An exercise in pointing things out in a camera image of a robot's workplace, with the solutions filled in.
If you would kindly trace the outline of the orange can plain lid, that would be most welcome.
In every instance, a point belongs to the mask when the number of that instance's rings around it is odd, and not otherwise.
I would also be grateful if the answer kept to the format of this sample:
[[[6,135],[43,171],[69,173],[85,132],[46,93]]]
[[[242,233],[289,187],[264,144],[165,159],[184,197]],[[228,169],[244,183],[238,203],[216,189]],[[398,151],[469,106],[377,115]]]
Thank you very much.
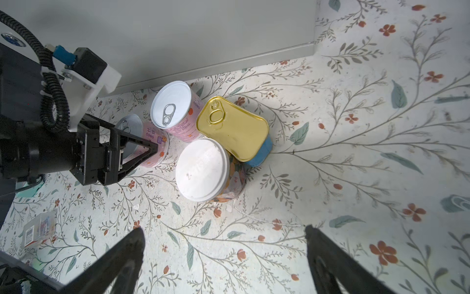
[[[246,171],[225,148],[210,138],[187,145],[176,164],[180,194],[193,202],[225,203],[239,197],[246,185]]]

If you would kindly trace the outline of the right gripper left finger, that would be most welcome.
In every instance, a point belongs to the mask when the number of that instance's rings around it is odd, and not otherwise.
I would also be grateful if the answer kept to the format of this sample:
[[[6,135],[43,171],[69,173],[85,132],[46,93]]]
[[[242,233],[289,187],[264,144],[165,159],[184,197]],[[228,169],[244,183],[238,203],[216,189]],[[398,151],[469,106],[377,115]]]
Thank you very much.
[[[132,294],[143,264],[145,244],[144,231],[132,230],[59,293],[103,294],[111,287],[113,294]]]

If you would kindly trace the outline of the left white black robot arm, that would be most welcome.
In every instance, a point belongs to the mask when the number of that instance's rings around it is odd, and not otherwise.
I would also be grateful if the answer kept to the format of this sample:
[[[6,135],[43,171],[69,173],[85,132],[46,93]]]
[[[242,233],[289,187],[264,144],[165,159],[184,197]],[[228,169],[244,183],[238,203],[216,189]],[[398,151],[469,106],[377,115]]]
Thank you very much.
[[[158,144],[88,114],[121,75],[86,47],[45,46],[7,13],[1,44],[1,219],[14,197],[50,173],[84,186],[115,184],[158,152]]]

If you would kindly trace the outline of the pink label can front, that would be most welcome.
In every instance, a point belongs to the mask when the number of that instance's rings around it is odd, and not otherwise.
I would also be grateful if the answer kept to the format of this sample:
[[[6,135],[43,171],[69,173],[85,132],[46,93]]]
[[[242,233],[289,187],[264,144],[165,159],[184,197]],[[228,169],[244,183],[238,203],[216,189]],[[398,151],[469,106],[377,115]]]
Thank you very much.
[[[158,145],[157,153],[140,164],[141,167],[148,169],[154,168],[161,164],[165,159],[165,156],[168,154],[170,141],[168,134],[157,128],[152,122],[144,122],[138,115],[131,114],[120,119],[116,124],[116,128],[132,135],[138,135],[139,137]],[[125,164],[128,161],[137,158],[148,150],[149,149],[146,147],[128,142],[124,148],[123,163]]]

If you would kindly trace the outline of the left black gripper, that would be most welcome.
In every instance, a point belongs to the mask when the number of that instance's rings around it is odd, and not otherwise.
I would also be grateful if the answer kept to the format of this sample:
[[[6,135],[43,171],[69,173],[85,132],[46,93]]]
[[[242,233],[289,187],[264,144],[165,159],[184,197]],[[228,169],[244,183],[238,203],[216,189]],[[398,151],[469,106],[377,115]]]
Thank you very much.
[[[70,171],[83,186],[97,181],[108,186],[157,154],[157,143],[116,127],[108,127],[109,142],[101,144],[101,123],[84,115],[77,132],[52,133],[41,122],[1,115],[1,179],[32,181]]]

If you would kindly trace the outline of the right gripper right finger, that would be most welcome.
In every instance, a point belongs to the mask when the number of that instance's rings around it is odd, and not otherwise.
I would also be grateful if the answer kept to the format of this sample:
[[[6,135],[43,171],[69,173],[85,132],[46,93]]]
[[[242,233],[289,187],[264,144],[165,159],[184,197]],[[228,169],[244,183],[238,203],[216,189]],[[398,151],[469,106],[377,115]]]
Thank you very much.
[[[305,238],[307,260],[318,294],[340,294],[339,285],[350,294],[393,293],[320,229],[306,226]]]

